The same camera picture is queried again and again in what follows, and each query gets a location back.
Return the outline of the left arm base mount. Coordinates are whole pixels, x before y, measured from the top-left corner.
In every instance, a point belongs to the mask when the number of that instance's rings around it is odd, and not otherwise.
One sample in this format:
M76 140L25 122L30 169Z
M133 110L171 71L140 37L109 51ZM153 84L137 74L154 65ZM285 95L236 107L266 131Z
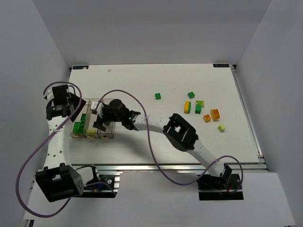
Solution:
M82 198L115 198L118 192L119 175L109 171L93 169L93 179L84 187Z

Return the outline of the green 2x3 lego brick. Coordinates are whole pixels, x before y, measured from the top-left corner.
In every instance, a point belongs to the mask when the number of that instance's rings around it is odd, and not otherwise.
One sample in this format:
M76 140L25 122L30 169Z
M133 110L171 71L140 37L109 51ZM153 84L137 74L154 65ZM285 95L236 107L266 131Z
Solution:
M81 115L80 121L81 121L81 122L85 122L85 120L86 120L86 114L83 113L83 114Z

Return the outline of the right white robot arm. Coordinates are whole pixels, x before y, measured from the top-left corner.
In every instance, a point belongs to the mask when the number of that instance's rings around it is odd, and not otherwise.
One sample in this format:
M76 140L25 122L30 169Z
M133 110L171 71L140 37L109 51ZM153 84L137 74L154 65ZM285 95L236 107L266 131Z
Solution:
M175 149L187 152L207 168L211 180L219 188L229 187L232 169L216 158L202 144L195 128L181 115L173 114L167 124L164 124L162 119L157 119L154 122L149 121L147 116L139 119L138 116L141 113L129 110L119 99L113 99L109 104L94 101L90 105L90 109L97 116L96 121L93 123L94 128L105 131L106 126L111 122L119 122L130 131L152 131L164 134Z

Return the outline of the green and lime lego stack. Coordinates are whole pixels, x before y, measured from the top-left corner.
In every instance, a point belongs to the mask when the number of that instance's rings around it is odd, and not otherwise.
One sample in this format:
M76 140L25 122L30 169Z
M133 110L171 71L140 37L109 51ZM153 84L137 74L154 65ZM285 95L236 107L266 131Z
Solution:
M98 130L97 129L87 129L86 133L97 133Z

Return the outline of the large orange lego brick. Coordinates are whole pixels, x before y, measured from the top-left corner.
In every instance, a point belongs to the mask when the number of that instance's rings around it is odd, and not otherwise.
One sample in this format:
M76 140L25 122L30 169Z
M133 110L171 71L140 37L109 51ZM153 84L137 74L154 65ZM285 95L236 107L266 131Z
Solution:
M220 113L218 109L211 109L210 113L213 121L217 121L220 119Z

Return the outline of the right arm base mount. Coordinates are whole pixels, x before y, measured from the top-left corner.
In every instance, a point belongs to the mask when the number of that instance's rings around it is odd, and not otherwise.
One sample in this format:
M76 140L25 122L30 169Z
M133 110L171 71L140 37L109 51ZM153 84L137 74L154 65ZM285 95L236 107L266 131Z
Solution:
M239 174L232 174L227 185L215 181L214 177L204 175L198 181L200 201L241 201L244 200L241 178Z

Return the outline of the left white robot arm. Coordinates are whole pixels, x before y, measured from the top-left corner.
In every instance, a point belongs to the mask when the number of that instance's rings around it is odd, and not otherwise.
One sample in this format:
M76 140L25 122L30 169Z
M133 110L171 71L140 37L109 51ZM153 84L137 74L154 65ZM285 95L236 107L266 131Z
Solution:
M60 85L46 93L46 119L49 127L47 155L42 170L36 172L36 182L49 202L81 196L87 184L99 180L94 165L74 168L69 157L72 125L86 101Z

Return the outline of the green 2x4 lego brick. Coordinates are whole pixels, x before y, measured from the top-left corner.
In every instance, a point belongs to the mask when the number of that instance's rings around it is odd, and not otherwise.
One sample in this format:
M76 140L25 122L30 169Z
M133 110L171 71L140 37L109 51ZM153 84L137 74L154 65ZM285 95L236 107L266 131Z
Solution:
M83 133L85 122L75 122L72 132L73 133Z

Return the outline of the small green lego brick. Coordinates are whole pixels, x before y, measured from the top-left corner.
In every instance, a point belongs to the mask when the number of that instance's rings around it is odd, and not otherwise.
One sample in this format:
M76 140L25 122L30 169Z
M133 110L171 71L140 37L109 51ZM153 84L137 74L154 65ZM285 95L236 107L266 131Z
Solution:
M156 93L154 96L155 96L156 100L160 100L161 99L161 94L160 93Z

